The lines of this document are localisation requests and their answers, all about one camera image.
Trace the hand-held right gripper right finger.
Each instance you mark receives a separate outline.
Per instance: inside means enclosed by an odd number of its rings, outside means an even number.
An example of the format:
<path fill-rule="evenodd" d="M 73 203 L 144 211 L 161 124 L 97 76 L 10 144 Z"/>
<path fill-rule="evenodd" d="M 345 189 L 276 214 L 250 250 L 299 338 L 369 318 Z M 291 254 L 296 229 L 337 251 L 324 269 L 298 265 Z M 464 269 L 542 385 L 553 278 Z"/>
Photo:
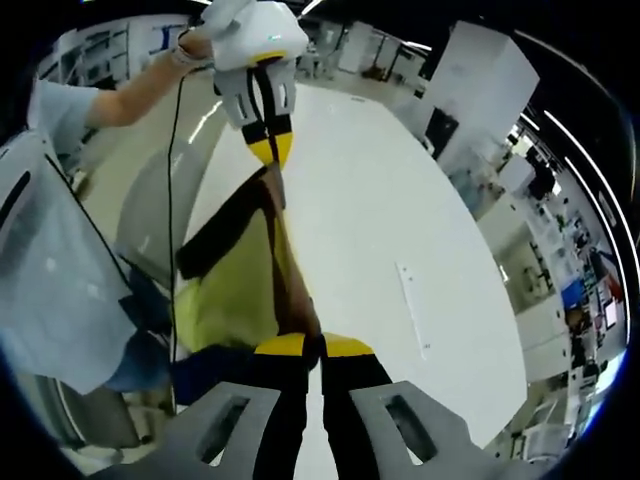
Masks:
<path fill-rule="evenodd" d="M 336 334 L 320 355 L 323 425 L 341 479 L 541 479 L 547 468 L 500 460 L 466 422 L 408 381 L 391 380 L 373 349 Z"/>

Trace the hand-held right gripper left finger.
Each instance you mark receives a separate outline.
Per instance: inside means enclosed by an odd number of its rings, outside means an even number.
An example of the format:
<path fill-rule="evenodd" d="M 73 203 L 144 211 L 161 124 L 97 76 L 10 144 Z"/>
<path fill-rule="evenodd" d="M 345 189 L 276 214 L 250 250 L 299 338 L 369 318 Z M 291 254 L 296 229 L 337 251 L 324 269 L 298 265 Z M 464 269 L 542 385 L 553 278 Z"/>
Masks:
<path fill-rule="evenodd" d="M 307 422 L 309 373 L 320 338 L 274 337 L 245 369 L 172 419 L 143 458 L 95 473 L 97 479 L 291 479 Z"/>

